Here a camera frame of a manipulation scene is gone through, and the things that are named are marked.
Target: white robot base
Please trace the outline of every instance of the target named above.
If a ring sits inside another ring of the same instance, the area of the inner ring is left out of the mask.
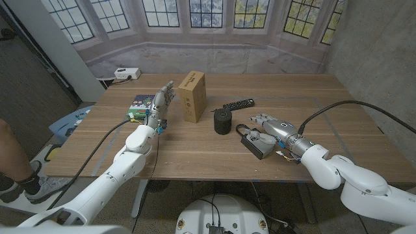
[[[203,200],[192,202],[179,215],[175,234],[219,233],[218,228],[224,228],[226,233],[233,234],[267,234],[268,227],[265,217],[260,210],[248,201],[230,194],[208,195]]]

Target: black remote control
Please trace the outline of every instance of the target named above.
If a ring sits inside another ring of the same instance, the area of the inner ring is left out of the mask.
[[[242,101],[236,101],[234,103],[228,103],[222,106],[224,109],[228,109],[229,111],[235,111],[239,109],[244,109],[247,107],[253,107],[254,106],[254,100],[253,99],[247,99]]]

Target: blue object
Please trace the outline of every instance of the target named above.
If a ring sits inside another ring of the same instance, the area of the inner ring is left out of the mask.
[[[279,144],[279,146],[281,146],[283,149],[285,148],[285,145],[284,145],[283,143],[279,142],[278,144]]]
[[[86,116],[86,111],[90,110],[92,107],[93,105],[76,110],[49,126],[49,130],[56,136],[60,144],[65,143],[66,139],[68,139],[68,136],[65,136],[66,131],[74,127],[74,124],[80,117],[83,119]]]

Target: cardboard box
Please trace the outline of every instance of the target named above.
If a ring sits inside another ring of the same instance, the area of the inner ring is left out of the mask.
[[[207,106],[205,74],[191,71],[178,87],[182,103],[183,116],[186,121],[198,123]]]

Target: colorful book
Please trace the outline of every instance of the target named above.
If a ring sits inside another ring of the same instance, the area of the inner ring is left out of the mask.
[[[151,101],[155,95],[137,95],[131,104],[129,111],[127,111],[127,117],[130,117],[130,113],[134,118],[144,120],[146,117],[146,110],[150,108]]]

